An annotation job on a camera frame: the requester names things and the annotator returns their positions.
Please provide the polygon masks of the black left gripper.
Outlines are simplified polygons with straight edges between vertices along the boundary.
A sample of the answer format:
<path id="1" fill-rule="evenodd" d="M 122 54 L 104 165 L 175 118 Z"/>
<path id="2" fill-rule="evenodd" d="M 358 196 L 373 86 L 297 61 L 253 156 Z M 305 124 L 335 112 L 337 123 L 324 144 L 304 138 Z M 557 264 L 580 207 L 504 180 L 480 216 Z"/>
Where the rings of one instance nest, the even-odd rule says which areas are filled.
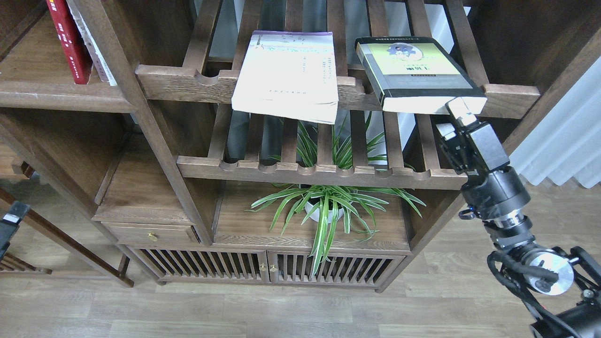
<path id="1" fill-rule="evenodd" d="M 15 201 L 0 222 L 0 258 L 3 259 L 9 248 L 11 238 L 17 232 L 17 225 L 30 211 L 30 205 Z"/>

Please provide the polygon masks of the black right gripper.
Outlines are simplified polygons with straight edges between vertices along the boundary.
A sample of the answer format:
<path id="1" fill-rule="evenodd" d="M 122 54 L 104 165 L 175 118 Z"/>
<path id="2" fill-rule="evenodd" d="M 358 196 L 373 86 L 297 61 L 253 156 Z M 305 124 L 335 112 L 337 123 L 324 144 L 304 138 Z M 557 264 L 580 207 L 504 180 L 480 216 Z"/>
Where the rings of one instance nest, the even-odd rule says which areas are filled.
<path id="1" fill-rule="evenodd" d="M 460 219 L 478 218 L 499 229 L 525 223 L 522 208 L 531 198 L 493 127 L 477 121 L 464 98 L 453 98 L 445 107 L 456 123 L 436 124 L 440 146 L 455 172 L 468 178 L 460 188 L 468 205 Z"/>

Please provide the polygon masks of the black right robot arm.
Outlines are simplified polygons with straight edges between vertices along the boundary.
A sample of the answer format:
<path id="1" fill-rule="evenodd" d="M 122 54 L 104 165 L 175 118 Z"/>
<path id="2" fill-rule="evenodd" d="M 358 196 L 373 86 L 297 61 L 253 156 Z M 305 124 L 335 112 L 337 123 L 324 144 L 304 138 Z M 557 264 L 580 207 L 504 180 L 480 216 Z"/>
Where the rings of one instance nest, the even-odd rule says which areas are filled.
<path id="1" fill-rule="evenodd" d="M 522 213 L 530 195 L 492 126 L 478 121 L 463 98 L 454 98 L 445 107 L 450 122 L 437 125 L 440 145 L 455 171 L 468 177 L 461 187 L 467 209 L 459 217 L 483 222 L 495 248 L 486 259 L 490 272 L 535 318 L 530 330 L 536 338 L 598 338 L 599 263 L 579 246 L 567 253 L 536 242 L 532 221 Z M 582 299 L 557 315 L 533 295 L 560 295 L 573 284 Z"/>

